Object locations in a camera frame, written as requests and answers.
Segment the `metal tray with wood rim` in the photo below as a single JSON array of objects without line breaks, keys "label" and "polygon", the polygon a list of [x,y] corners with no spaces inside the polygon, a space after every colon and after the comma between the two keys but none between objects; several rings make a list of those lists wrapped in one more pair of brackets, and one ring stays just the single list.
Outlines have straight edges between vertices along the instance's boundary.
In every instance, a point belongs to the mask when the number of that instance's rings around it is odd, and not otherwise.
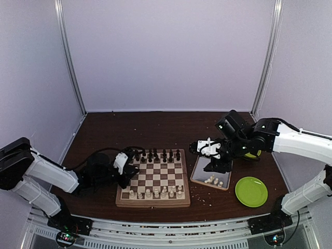
[{"label": "metal tray with wood rim", "polygon": [[208,163],[210,163],[210,159],[198,156],[190,180],[193,183],[212,187],[214,189],[223,191],[228,190],[230,185],[231,172],[206,172],[203,169],[205,166],[207,166]]}]

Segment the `white chess piece one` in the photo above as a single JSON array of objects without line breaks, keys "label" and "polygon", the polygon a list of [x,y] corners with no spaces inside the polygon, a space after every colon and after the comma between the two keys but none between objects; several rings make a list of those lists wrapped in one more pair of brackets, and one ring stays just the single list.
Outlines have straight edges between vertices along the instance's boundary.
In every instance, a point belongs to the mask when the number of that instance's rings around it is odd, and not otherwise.
[{"label": "white chess piece one", "polygon": [[151,191],[150,191],[150,189],[146,189],[145,198],[150,198],[150,197],[151,197]]}]

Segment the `white chess piece five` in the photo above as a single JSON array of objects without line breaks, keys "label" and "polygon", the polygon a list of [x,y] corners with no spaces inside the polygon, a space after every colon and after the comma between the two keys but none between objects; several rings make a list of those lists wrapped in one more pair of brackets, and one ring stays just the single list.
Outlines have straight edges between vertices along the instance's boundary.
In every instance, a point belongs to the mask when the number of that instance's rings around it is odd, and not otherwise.
[{"label": "white chess piece five", "polygon": [[160,196],[160,194],[159,194],[159,190],[158,190],[157,188],[155,188],[155,189],[154,189],[154,197],[155,197],[156,199],[158,199],[159,196]]}]

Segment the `white chess piece three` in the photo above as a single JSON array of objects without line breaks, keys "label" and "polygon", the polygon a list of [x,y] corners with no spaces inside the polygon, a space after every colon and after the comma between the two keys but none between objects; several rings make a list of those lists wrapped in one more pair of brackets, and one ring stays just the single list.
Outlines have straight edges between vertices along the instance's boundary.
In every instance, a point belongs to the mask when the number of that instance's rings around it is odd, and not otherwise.
[{"label": "white chess piece three", "polygon": [[167,187],[163,186],[162,190],[161,190],[161,198],[165,198],[167,194]]}]

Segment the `white chess piece four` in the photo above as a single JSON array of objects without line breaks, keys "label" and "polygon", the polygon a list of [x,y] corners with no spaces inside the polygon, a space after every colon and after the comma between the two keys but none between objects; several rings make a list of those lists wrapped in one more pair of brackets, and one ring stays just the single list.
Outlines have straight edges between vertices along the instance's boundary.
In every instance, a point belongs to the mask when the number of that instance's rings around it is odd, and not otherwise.
[{"label": "white chess piece four", "polygon": [[182,197],[182,195],[183,195],[182,190],[183,190],[183,186],[182,185],[178,185],[177,192],[176,192],[177,198],[181,198]]}]

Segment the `white chess piece seven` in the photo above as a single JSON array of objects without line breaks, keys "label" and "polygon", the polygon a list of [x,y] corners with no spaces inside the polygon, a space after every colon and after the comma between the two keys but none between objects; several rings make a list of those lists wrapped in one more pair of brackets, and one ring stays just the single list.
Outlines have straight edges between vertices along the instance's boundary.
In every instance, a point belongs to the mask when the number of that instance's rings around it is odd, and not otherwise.
[{"label": "white chess piece seven", "polygon": [[176,187],[172,186],[169,190],[169,198],[174,198],[174,193],[176,192]]}]

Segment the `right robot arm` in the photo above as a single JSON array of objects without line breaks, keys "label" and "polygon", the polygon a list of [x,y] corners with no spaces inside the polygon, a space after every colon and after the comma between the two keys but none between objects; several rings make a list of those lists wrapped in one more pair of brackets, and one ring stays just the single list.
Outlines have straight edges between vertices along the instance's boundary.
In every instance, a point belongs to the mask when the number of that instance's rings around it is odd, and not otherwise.
[{"label": "right robot arm", "polygon": [[229,111],[215,126],[224,138],[199,140],[194,149],[210,158],[205,171],[229,172],[235,159],[246,154],[257,155],[259,151],[293,154],[325,163],[314,179],[276,202],[276,210],[266,217],[269,228],[277,229],[285,222],[286,215],[331,196],[331,136],[296,128],[280,118],[263,118],[248,124],[235,110]]}]

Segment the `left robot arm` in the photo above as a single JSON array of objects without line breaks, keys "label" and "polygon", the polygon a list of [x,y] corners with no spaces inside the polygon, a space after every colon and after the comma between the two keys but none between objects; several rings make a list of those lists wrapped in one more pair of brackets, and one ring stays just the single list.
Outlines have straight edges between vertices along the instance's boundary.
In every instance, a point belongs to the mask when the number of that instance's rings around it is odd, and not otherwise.
[{"label": "left robot arm", "polygon": [[126,188],[139,172],[138,167],[130,163],[139,152],[132,147],[116,149],[115,159],[110,160],[106,150],[99,149],[68,169],[39,153],[29,139],[21,137],[1,148],[1,189],[17,193],[39,207],[63,230],[70,230],[75,220],[64,200],[51,194],[36,179],[76,196],[96,192],[113,183]]}]

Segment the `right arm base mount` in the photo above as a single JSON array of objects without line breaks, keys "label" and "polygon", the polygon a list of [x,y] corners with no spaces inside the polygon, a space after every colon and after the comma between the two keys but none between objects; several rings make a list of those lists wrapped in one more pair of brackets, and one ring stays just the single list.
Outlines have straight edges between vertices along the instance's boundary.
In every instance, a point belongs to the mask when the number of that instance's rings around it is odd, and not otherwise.
[{"label": "right arm base mount", "polygon": [[282,211],[280,205],[275,205],[270,214],[250,218],[247,222],[252,235],[281,230],[293,224],[292,215]]}]

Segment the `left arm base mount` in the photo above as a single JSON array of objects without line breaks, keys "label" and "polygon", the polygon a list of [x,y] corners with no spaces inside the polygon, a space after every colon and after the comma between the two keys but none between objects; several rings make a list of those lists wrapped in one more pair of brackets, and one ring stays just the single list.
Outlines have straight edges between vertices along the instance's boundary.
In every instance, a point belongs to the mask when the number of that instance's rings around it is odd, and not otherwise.
[{"label": "left arm base mount", "polygon": [[47,218],[49,227],[57,228],[62,232],[76,236],[88,236],[93,224],[91,219],[72,216],[71,214],[57,214]]}]

